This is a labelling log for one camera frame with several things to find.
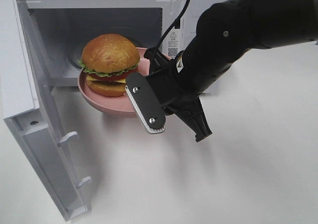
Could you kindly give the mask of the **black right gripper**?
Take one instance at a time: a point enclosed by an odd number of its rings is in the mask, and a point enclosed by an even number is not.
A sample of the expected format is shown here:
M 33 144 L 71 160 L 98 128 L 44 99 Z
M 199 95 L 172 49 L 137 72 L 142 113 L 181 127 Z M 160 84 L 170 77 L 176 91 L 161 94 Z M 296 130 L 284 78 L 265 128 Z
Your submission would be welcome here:
M 146 49 L 144 58 L 150 62 L 146 79 L 157 97 L 165 115 L 177 114 L 195 133 L 196 142 L 212 134 L 207 123 L 202 104 L 197 95 L 188 91 L 178 81 L 174 68 L 176 60 L 155 51 L 155 47 Z

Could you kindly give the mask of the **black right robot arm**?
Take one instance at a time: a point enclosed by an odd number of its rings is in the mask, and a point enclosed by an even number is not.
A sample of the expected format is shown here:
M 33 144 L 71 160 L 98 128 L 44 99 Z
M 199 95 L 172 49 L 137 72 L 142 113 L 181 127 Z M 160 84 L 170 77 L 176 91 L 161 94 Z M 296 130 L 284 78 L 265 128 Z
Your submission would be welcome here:
M 200 141 L 211 134 L 199 100 L 212 83 L 251 49 L 272 49 L 318 38 L 318 0 L 227 0 L 199 17 L 196 34 L 178 56 L 162 64 L 146 51 L 148 83 L 167 114 L 176 114 Z

